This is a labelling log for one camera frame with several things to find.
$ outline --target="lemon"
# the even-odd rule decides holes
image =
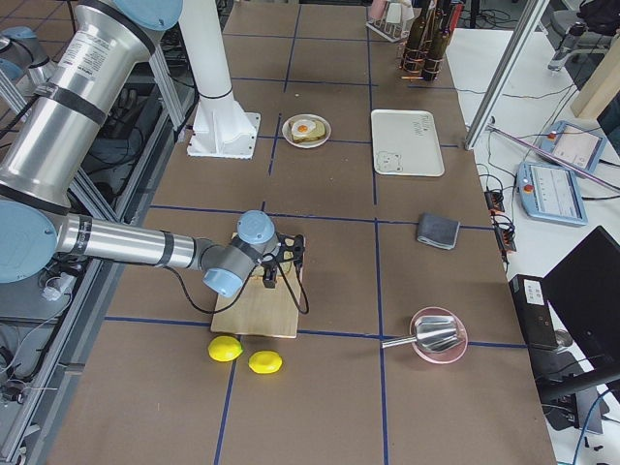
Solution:
[[[208,347],[209,356],[217,361],[231,361],[243,353],[241,343],[230,336],[217,336]]]
[[[282,358],[277,352],[259,351],[250,356],[248,364],[255,373],[266,375],[275,373],[280,369],[282,366]]]

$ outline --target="pink bowl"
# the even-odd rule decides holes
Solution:
[[[452,312],[446,310],[441,307],[426,307],[422,308],[419,312],[414,315],[409,323],[409,333],[413,334],[416,327],[416,321],[418,318],[423,317],[425,315],[449,315],[454,317],[456,321],[456,330],[458,336],[463,340],[461,344],[458,346],[454,346],[451,349],[441,352],[440,354],[429,354],[428,352],[424,352],[421,350],[416,343],[412,343],[414,346],[414,351],[418,353],[420,357],[425,359],[426,361],[430,361],[431,363],[453,363],[459,360],[461,357],[465,355],[465,351],[467,350],[467,331],[465,330],[465,326],[463,323],[454,315]]]

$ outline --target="metal scoop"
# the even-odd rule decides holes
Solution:
[[[385,349],[415,342],[422,351],[439,354],[463,342],[458,335],[456,320],[452,316],[422,316],[416,321],[414,329],[414,335],[383,341],[381,346]]]

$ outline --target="plate with egg and toast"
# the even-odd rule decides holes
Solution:
[[[284,122],[282,135],[295,147],[314,148],[326,143],[331,135],[331,126],[316,114],[297,114]]]

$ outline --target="computer monitor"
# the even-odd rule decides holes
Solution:
[[[596,227],[542,279],[542,290],[595,371],[612,379],[609,369],[620,363],[620,245]],[[620,389],[620,381],[606,384]]]

